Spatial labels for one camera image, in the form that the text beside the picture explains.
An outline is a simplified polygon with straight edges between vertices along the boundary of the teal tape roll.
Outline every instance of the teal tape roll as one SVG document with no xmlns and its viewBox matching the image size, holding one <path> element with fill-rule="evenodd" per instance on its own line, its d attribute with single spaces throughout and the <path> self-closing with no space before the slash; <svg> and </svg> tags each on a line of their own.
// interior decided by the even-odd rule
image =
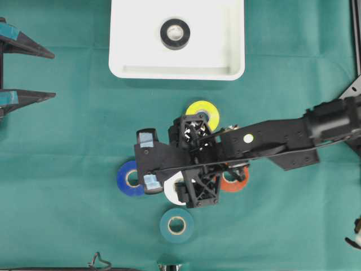
<svg viewBox="0 0 361 271">
<path fill-rule="evenodd" d="M 18 104 L 19 99 L 16 91 L 0 92 L 0 106 L 8 106 L 12 104 Z"/>
<path fill-rule="evenodd" d="M 7 23 L 0 23 L 0 36 L 4 36 L 16 41 L 19 33 L 20 31 L 16 27 L 13 27 Z"/>
<path fill-rule="evenodd" d="M 183 224 L 178 230 L 171 228 L 171 222 L 178 220 Z M 170 243 L 184 243 L 194 232 L 194 220 L 190 213 L 181 208 L 170 209 L 164 213 L 159 223 L 160 232 Z"/>
</svg>

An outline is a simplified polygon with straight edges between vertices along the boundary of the tape roll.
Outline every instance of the tape roll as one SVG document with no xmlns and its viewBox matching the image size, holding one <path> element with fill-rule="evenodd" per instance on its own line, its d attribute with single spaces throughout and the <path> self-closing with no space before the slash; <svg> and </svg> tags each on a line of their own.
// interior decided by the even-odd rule
<svg viewBox="0 0 361 271">
<path fill-rule="evenodd" d="M 129 176 L 137 172 L 136 161 L 129 161 L 121 166 L 117 174 L 118 188 L 128 196 L 142 196 L 144 195 L 144 187 L 142 185 L 131 185 L 129 183 Z"/>
<path fill-rule="evenodd" d="M 178 172 L 177 174 L 173 175 L 171 178 L 166 180 L 163 184 L 164 194 L 167 199 L 175 205 L 184 206 L 186 205 L 183 202 L 180 202 L 178 199 L 177 191 L 175 190 L 175 184 L 177 182 L 183 182 L 183 175 L 182 172 Z"/>
<path fill-rule="evenodd" d="M 198 102 L 191 104 L 186 111 L 186 115 L 195 115 L 198 113 L 207 114 L 209 128 L 212 131 L 216 130 L 221 117 L 214 104 L 207 102 L 206 100 L 199 100 Z"/>
<path fill-rule="evenodd" d="M 170 19 L 160 29 L 160 37 L 165 47 L 171 50 L 184 48 L 190 40 L 191 30 L 182 20 Z"/>
<path fill-rule="evenodd" d="M 239 182 L 237 180 L 231 182 L 224 177 L 224 174 L 222 174 L 221 189 L 225 192 L 235 193 L 235 192 L 239 192 L 243 188 L 245 188 L 248 183 L 248 179 L 249 179 L 249 170 L 248 170 L 248 167 L 244 167 L 243 170 L 244 170 L 244 174 L 245 174 L 245 179 L 241 182 Z"/>
<path fill-rule="evenodd" d="M 171 222 L 178 220 L 183 224 L 178 230 L 171 227 Z M 190 213 L 184 209 L 174 208 L 164 213 L 159 228 L 162 236 L 170 243 L 184 243 L 194 232 L 194 220 Z"/>
</svg>

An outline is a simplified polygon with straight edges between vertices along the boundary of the white tape roll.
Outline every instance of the white tape roll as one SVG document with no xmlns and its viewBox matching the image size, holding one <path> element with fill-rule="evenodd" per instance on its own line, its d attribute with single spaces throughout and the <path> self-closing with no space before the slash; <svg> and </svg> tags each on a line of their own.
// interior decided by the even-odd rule
<svg viewBox="0 0 361 271">
<path fill-rule="evenodd" d="M 355 242 L 361 246 L 361 231 L 356 235 Z"/>
<path fill-rule="evenodd" d="M 186 204 L 179 201 L 177 192 L 175 190 L 175 184 L 177 182 L 183 182 L 183 175 L 181 171 L 179 171 L 177 174 L 173 175 L 164 182 L 163 185 L 164 194 L 167 197 L 167 199 L 173 204 L 183 206 Z"/>
</svg>

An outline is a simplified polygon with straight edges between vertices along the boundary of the orange tape roll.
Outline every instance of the orange tape roll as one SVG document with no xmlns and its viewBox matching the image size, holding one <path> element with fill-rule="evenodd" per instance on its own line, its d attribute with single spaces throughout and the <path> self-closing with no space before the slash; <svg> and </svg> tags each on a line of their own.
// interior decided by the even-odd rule
<svg viewBox="0 0 361 271">
<path fill-rule="evenodd" d="M 224 174 L 222 174 L 221 189 L 225 192 L 235 193 L 245 188 L 249 179 L 249 170 L 248 167 L 244 167 L 243 170 L 246 178 L 241 182 L 237 180 L 231 182 L 224 177 Z"/>
</svg>

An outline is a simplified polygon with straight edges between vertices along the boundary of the black wire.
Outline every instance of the black wire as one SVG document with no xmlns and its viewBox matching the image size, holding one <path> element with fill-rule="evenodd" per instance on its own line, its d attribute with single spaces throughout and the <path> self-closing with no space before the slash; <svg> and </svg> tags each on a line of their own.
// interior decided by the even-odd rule
<svg viewBox="0 0 361 271">
<path fill-rule="evenodd" d="M 218 161 L 218 162 L 204 163 L 204 164 L 196 164 L 196 165 L 188 165 L 188 166 L 185 166 L 185 167 L 164 168 L 164 169 L 155 170 L 154 172 L 184 170 L 184 169 L 199 168 L 199 167 L 203 167 L 203 166 L 207 166 L 207 165 L 218 165 L 218 164 L 227 164 L 227 163 L 248 162 L 248 161 L 258 160 L 258 159 L 261 159 L 261 158 L 273 158 L 273 157 L 278 157 L 278 156 L 287 155 L 287 154 L 297 154 L 299 152 L 314 151 L 314 150 L 317 150 L 319 148 L 335 145 L 335 144 L 338 144 L 338 143 L 343 142 L 343 141 L 345 141 L 345 139 L 333 141 L 333 142 L 330 142 L 330 143 L 326 143 L 326 144 L 323 144 L 323 145 L 318 145 L 318 146 L 314 146 L 314 147 L 310 147 L 310 148 L 299 148 L 299 149 L 292 150 L 292 151 L 284 151 L 284 152 L 280 152 L 278 154 L 264 155 L 264 156 L 251 157 L 251 158 L 232 159 L 232 160 Z"/>
</svg>

